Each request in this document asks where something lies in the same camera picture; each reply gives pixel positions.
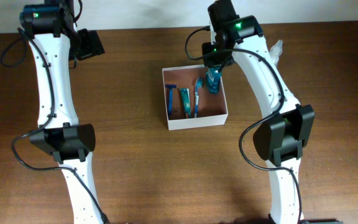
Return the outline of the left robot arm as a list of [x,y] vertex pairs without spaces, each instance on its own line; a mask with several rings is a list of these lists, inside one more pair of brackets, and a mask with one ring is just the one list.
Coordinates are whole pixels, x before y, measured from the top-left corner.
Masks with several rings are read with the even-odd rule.
[[66,181],[75,223],[109,223],[98,202],[92,160],[94,127],[80,124],[70,86],[70,61],[103,53],[95,31],[78,30],[73,1],[30,4],[20,14],[19,33],[32,50],[39,90],[37,129],[30,143],[57,163]]

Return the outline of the blue mouthwash bottle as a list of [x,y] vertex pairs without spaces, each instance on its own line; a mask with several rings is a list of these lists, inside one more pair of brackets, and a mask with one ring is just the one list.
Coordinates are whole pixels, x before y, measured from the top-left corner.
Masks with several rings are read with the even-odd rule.
[[217,94],[220,87],[221,72],[219,67],[208,68],[206,72],[206,86],[210,93]]

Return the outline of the blue disposable razor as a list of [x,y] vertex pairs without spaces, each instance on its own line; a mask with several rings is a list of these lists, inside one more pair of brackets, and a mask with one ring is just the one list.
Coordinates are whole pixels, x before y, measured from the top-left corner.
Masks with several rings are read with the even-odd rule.
[[168,106],[167,106],[167,114],[170,116],[172,114],[173,108],[173,89],[176,88],[176,85],[173,84],[165,84],[165,88],[168,89]]

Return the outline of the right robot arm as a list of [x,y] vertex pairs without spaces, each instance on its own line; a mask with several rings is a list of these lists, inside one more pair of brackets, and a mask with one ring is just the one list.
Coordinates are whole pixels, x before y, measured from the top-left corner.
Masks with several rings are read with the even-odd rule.
[[231,1],[215,1],[208,7],[208,14],[211,40],[202,45],[204,64],[219,69],[238,64],[262,113],[261,120],[243,133],[255,129],[254,147],[266,165],[251,162],[242,139],[239,150],[252,167],[269,173],[272,206],[268,219],[270,223],[307,223],[298,176],[314,121],[313,108],[302,105],[286,86],[254,16],[241,17]]

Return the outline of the green toothpaste tube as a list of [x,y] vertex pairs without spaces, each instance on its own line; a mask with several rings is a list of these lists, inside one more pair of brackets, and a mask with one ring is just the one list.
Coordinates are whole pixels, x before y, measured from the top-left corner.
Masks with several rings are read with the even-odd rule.
[[185,118],[191,118],[191,105],[190,105],[190,91],[188,88],[180,89],[181,100],[183,104],[183,110],[185,114]]

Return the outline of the blue white toothbrush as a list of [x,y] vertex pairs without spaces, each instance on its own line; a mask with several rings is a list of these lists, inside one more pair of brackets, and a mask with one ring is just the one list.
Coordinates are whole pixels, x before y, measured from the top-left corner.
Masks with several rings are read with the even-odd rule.
[[194,117],[196,118],[198,115],[198,103],[199,103],[199,93],[198,90],[203,86],[203,79],[198,77],[195,83],[195,109],[194,109]]

